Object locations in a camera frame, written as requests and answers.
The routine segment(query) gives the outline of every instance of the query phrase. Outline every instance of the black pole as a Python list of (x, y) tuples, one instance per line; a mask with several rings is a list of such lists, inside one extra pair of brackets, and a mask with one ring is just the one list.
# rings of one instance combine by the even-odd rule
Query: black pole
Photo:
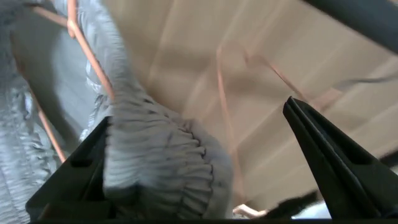
[(303, 0), (398, 54), (398, 5), (390, 0)]

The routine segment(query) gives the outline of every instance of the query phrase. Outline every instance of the gray cloth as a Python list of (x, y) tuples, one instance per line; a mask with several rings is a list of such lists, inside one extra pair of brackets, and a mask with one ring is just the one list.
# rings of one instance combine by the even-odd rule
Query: gray cloth
[(0, 0), (0, 220), (27, 223), (26, 201), (55, 172), (55, 153), (27, 82), (17, 71), (10, 34), (28, 1)]
[[(55, 8), (66, 15), (66, 0), (55, 1)], [(113, 116), (105, 196), (142, 218), (230, 217), (233, 169), (226, 151), (198, 123), (147, 95), (99, 1), (79, 1), (78, 22), (115, 90), (115, 101), (102, 112)]]

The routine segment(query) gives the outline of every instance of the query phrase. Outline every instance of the gray garment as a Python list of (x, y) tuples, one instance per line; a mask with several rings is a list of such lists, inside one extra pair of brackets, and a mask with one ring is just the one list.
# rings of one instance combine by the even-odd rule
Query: gray garment
[(29, 86), (17, 71), (10, 34), (22, 4), (0, 0), (0, 220), (27, 223), (26, 201), (55, 172), (55, 153)]
[[(55, 8), (65, 15), (66, 0), (55, 1)], [(227, 152), (198, 123), (184, 121), (145, 92), (99, 1), (79, 1), (78, 22), (115, 90), (105, 112), (113, 116), (105, 195), (143, 218), (230, 217), (233, 169)]]

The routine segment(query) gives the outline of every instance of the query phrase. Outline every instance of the wooden surface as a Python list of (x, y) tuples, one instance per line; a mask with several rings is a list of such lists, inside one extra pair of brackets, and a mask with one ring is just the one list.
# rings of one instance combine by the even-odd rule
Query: wooden surface
[[(229, 40), (261, 54), (315, 97), (350, 78), (383, 77), (398, 59), (298, 0), (105, 1), (142, 84), (160, 103), (198, 119), (226, 145), (215, 52)], [(226, 94), (249, 204), (277, 202), (316, 188), (282, 115), (292, 92), (269, 69), (248, 70), (232, 50)], [(324, 112), (376, 156), (397, 146), (398, 82), (355, 85)]]

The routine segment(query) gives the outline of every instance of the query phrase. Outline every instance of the black tube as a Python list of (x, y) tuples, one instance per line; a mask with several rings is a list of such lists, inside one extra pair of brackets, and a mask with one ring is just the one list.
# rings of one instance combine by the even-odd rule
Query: black tube
[(390, 0), (303, 0), (398, 54), (398, 6)]

